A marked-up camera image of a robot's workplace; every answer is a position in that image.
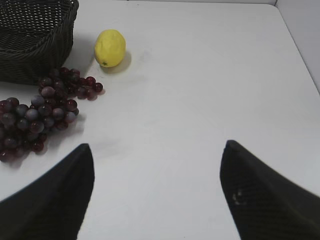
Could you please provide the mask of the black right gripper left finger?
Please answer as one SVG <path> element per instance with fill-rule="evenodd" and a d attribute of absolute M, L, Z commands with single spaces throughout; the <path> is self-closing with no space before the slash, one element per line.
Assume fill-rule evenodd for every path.
<path fill-rule="evenodd" d="M 92 152 L 83 143 L 34 182 L 0 202 L 0 238 L 77 239 L 94 182 Z"/>

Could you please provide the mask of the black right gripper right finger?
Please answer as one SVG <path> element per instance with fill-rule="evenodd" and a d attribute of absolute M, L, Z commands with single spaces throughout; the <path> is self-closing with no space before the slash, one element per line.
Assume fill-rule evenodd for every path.
<path fill-rule="evenodd" d="M 242 240 L 318 240 L 320 198 L 298 186 L 235 140 L 226 142 L 219 172 Z"/>

